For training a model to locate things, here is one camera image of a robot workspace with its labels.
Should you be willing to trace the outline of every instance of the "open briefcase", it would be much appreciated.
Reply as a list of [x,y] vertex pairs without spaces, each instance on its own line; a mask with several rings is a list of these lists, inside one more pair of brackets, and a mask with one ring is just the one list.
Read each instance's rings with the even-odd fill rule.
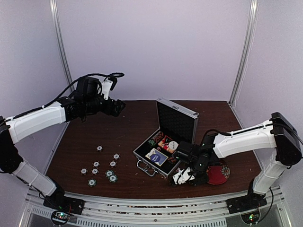
[[173,157],[178,144],[194,143],[199,113],[164,98],[156,103],[159,128],[134,150],[134,155],[137,167],[147,175],[167,177],[181,162]]

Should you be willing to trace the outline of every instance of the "red round mat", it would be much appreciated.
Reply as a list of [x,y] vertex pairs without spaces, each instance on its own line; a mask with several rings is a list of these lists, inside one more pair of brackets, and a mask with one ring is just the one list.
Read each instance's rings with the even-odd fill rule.
[[228,180],[231,170],[226,163],[219,163],[217,165],[209,166],[207,174],[209,177],[209,181],[207,182],[208,184],[219,185]]

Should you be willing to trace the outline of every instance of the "white poker chip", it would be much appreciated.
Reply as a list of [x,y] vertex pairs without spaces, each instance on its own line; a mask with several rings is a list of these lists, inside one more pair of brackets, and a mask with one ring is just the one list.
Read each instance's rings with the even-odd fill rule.
[[103,147],[102,146],[97,146],[97,151],[102,151]]
[[109,166],[112,168],[115,167],[116,165],[117,165],[117,162],[115,162],[115,161],[112,161],[109,163]]
[[91,173],[92,173],[93,175],[96,175],[97,173],[99,173],[99,170],[98,170],[98,169],[92,169],[92,170],[91,170]]
[[81,174],[82,174],[82,175],[87,174],[87,168],[83,168],[83,169],[81,169]]
[[114,154],[114,155],[113,155],[113,159],[114,159],[114,160],[118,160],[119,158],[120,158],[120,155],[119,155],[119,154]]
[[97,181],[95,179],[89,179],[88,185],[89,187],[94,187],[96,186]]
[[112,170],[107,170],[106,173],[105,173],[105,175],[106,175],[107,177],[110,177],[111,175],[114,175],[114,171],[112,171]]
[[118,177],[116,175],[111,175],[108,179],[111,183],[116,183],[118,181]]
[[170,149],[175,150],[175,149],[177,149],[177,147],[178,147],[178,143],[177,142],[175,142],[175,141],[169,142],[169,148]]
[[98,167],[98,166],[100,166],[100,163],[96,161],[96,162],[93,163],[93,166]]

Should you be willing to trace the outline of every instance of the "case handle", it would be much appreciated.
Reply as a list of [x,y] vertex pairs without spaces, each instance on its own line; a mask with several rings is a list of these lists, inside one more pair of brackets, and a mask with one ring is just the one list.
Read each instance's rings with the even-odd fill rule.
[[151,177],[153,177],[153,176],[155,176],[155,174],[158,172],[157,170],[153,170],[153,174],[151,174],[150,172],[148,172],[148,170],[151,168],[150,166],[148,166],[148,165],[146,165],[144,168],[142,168],[141,166],[140,166],[140,162],[142,162],[141,160],[138,160],[138,162],[137,162],[137,167],[139,168],[139,169],[141,169],[143,172],[145,172],[148,176],[151,176]]

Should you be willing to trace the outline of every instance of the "aluminum case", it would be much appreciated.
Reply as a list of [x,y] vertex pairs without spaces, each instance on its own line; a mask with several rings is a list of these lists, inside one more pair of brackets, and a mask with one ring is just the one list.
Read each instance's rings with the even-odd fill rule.
[[[134,150],[134,155],[138,158],[137,167],[148,176],[160,173],[167,177],[175,171],[180,161],[171,164],[166,160],[161,166],[153,163],[145,157],[153,148],[148,144],[148,140],[161,131],[177,143],[181,141],[194,143],[199,113],[164,98],[158,98],[156,104],[159,128]],[[164,150],[161,150],[161,153],[168,157],[172,155]]]

